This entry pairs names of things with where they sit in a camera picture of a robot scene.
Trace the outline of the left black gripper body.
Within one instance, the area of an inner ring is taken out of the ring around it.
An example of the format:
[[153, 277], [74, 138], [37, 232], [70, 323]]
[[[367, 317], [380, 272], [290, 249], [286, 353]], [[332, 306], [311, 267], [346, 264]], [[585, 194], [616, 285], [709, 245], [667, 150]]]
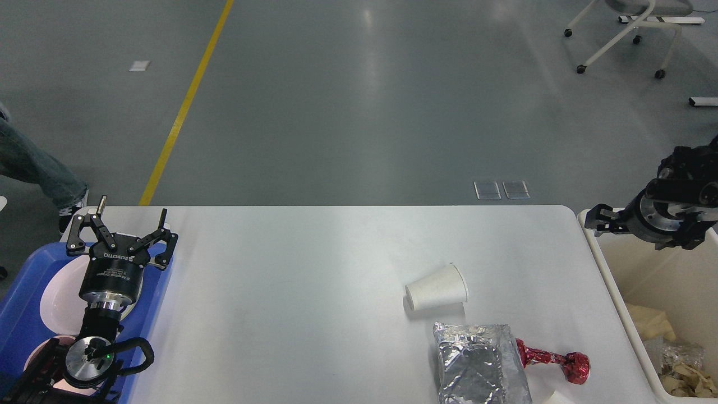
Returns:
[[80, 284], [79, 298], [88, 304], [114, 302], [120, 307], [134, 305], [141, 295], [144, 269], [149, 264], [147, 250], [137, 255], [91, 248], [90, 260]]

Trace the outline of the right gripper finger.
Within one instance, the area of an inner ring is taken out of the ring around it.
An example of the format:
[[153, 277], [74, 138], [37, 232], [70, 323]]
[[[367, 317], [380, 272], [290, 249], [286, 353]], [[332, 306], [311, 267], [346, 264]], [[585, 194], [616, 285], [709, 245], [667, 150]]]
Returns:
[[584, 219], [584, 229], [594, 232], [595, 236], [604, 233], [626, 235], [630, 233], [625, 224], [624, 210], [615, 210], [607, 204], [597, 204], [588, 210]]

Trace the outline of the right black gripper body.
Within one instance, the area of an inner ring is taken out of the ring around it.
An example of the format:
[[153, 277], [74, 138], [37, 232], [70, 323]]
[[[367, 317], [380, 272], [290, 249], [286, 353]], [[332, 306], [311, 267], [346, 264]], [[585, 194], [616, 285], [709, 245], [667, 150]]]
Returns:
[[640, 191], [623, 209], [623, 225], [640, 240], [654, 243], [656, 247], [674, 247], [674, 236], [682, 221], [669, 212], [670, 204], [646, 197]]

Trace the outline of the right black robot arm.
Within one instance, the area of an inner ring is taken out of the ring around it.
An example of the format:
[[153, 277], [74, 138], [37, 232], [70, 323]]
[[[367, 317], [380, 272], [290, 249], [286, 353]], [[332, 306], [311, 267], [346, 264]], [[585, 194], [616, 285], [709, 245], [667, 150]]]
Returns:
[[693, 250], [716, 225], [717, 138], [708, 145], [677, 146], [657, 175], [621, 210], [597, 204], [583, 227], [595, 236], [633, 235], [656, 250]]

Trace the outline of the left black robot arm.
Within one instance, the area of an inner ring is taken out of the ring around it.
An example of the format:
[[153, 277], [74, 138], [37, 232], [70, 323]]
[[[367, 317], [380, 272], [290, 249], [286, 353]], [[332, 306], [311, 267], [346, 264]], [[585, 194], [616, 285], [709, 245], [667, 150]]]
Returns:
[[[76, 214], [65, 245], [34, 253], [2, 302], [3, 403], [116, 403], [124, 380], [145, 371], [155, 355], [146, 339], [162, 299], [160, 276], [148, 268], [169, 268], [179, 236], [160, 213], [146, 236], [111, 232], [103, 223], [106, 197], [94, 212]], [[33, 307], [43, 281], [65, 264], [84, 265], [71, 287], [82, 302], [78, 330], [62, 343]]]

